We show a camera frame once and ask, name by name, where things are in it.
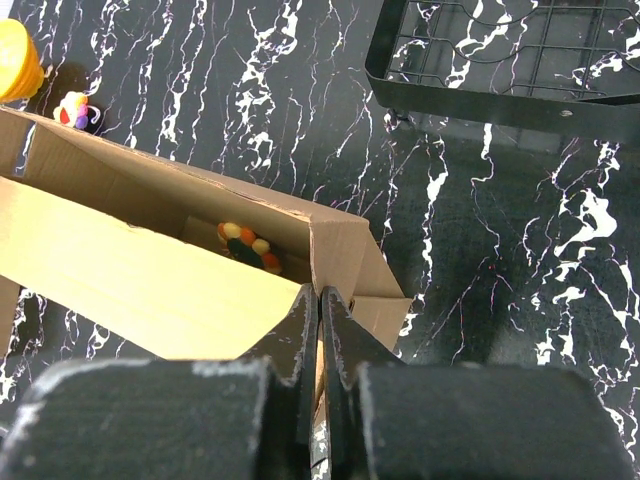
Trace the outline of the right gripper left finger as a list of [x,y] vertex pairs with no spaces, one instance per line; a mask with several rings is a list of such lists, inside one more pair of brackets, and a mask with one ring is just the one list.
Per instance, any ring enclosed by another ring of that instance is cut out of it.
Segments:
[[318,298],[235,360],[68,360],[26,392],[5,479],[307,479]]

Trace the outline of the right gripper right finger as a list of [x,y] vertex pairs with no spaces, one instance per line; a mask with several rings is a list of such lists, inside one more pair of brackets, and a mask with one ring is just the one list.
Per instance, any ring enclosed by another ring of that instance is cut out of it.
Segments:
[[335,479],[631,479],[590,383],[517,365],[409,365],[320,300],[329,468]]

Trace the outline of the brown cardboard box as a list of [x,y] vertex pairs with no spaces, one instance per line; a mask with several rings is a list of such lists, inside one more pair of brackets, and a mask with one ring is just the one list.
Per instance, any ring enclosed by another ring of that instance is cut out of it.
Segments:
[[[282,273],[226,254],[221,222],[267,240]],[[410,300],[366,219],[2,110],[3,347],[29,288],[158,357],[232,359],[304,284],[395,345]]]

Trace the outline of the orange plush flower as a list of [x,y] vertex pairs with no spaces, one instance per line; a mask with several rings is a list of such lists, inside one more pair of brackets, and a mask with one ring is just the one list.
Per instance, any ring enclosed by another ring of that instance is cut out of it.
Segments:
[[271,244],[252,229],[233,222],[221,222],[217,226],[218,239],[223,251],[243,264],[280,275],[282,265],[272,251]]

